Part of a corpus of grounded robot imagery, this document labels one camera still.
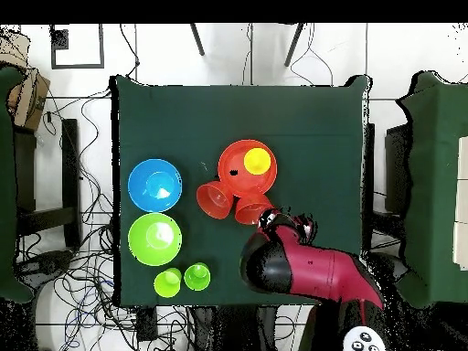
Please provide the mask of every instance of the red bowl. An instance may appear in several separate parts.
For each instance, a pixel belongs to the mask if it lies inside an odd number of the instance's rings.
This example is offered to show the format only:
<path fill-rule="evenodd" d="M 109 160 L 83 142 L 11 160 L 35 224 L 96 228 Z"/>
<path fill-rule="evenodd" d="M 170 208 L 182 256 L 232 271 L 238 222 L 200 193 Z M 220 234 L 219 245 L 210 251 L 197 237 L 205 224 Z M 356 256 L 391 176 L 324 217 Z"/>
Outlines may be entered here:
<path fill-rule="evenodd" d="M 227 185 L 213 181 L 197 189 L 197 202 L 209 216 L 223 219 L 230 212 L 234 196 Z"/>
<path fill-rule="evenodd" d="M 262 148 L 270 155 L 270 169 L 262 175 L 253 175 L 244 165 L 244 156 L 252 148 Z M 218 162 L 219 180 L 228 185 L 236 197 L 264 194 L 276 179 L 277 165 L 273 152 L 257 140 L 239 140 L 224 150 Z"/>
<path fill-rule="evenodd" d="M 236 220 L 243 225 L 256 225 L 259 217 L 268 208 L 273 208 L 270 200 L 263 194 L 251 194 L 239 199 L 236 205 Z"/>

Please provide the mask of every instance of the green bowl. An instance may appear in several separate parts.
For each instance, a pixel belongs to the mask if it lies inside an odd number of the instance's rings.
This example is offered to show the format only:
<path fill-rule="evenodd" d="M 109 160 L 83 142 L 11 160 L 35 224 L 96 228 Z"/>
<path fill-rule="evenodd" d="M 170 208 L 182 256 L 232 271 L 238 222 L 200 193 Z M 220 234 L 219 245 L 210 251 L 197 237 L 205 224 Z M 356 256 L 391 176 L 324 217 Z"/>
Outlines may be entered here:
<path fill-rule="evenodd" d="M 132 255 L 144 265 L 160 266 L 171 261 L 182 246 L 182 233 L 166 214 L 149 213 L 134 221 L 128 232 Z"/>
<path fill-rule="evenodd" d="M 173 297 L 180 291 L 182 273 L 178 268 L 169 268 L 154 279 L 154 290 L 162 297 Z"/>
<path fill-rule="evenodd" d="M 197 262 L 190 266 L 184 273 L 186 286 L 192 291 L 203 291 L 211 280 L 208 266 L 203 262 Z"/>

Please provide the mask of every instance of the bowl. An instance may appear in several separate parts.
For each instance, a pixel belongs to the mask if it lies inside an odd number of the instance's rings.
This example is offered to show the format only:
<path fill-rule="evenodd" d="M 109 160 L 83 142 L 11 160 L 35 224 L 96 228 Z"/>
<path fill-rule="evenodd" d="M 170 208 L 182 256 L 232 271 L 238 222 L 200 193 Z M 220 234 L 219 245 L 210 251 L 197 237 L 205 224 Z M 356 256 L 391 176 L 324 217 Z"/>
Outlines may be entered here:
<path fill-rule="evenodd" d="M 128 232 L 128 243 L 139 262 L 160 266 L 173 260 L 180 251 L 182 233 L 166 214 L 149 213 L 134 221 Z"/>
<path fill-rule="evenodd" d="M 137 165 L 128 178 L 132 202 L 146 212 L 164 212 L 182 195 L 182 177 L 163 159 L 148 159 Z"/>
<path fill-rule="evenodd" d="M 258 150 L 252 152 L 256 148 L 262 149 L 270 157 L 268 169 L 259 175 L 249 172 L 245 163 L 247 156 L 247 165 L 252 166 L 252 171 L 260 172 L 261 169 L 265 168 L 267 164 L 265 155 Z M 218 175 L 221 183 L 227 185 L 235 197 L 264 194 L 271 188 L 276 179 L 276 159 L 273 152 L 265 144 L 256 140 L 239 140 L 222 153 L 218 162 Z"/>

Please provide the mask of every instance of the yellow cup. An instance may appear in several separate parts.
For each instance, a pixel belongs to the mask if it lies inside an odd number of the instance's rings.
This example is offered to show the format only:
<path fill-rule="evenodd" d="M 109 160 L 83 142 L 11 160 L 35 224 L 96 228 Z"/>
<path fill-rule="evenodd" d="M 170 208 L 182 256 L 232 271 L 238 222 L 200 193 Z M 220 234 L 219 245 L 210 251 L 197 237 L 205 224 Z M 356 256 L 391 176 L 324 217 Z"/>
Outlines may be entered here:
<path fill-rule="evenodd" d="M 271 158 L 263 148 L 252 148 L 244 156 L 244 166 L 253 175 L 265 174 L 271 166 Z"/>

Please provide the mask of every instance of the table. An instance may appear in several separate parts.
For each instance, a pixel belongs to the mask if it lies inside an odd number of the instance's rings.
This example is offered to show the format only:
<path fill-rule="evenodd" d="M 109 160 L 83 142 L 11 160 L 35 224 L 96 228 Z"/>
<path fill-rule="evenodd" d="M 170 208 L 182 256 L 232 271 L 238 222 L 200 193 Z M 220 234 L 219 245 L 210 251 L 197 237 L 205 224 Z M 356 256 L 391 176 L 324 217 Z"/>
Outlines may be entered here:
<path fill-rule="evenodd" d="M 412 129 L 407 161 L 412 187 L 404 218 L 411 271 L 398 282 L 399 291 L 418 308 L 468 303 L 468 271 L 452 261 L 458 141 L 468 136 L 468 88 L 425 71 L 401 104 Z"/>
<path fill-rule="evenodd" d="M 0 67 L 0 95 L 6 98 L 23 78 L 16 68 L 4 64 Z M 76 249 L 81 243 L 77 121 L 64 120 L 62 132 L 62 179 L 67 182 L 62 187 L 63 207 L 32 211 L 34 196 L 25 195 L 25 190 L 34 191 L 36 138 L 12 125 L 6 105 L 0 109 L 0 297 L 16 303 L 30 302 L 34 296 L 14 275 L 13 262 L 19 237 L 63 225 L 67 247 Z"/>
<path fill-rule="evenodd" d="M 272 204 L 293 214 L 312 213 L 316 244 L 359 254 L 361 250 L 361 165 L 363 93 L 367 77 L 330 87 L 146 87 L 121 76 L 111 78 L 112 168 L 116 235 L 114 282 L 120 305 L 222 305 L 315 303 L 291 295 L 256 293 L 239 276 L 240 252 L 254 227 L 231 214 L 208 217 L 196 190 L 217 174 L 222 151 L 239 139 L 267 144 L 278 176 L 267 192 Z M 180 226 L 182 249 L 170 263 L 149 267 L 128 248 L 132 223 L 143 215 L 127 191 L 132 169 L 148 158 L 177 167 L 183 191 L 166 214 Z M 154 292 L 160 271 L 205 262 L 209 288 L 181 291 L 165 299 Z"/>

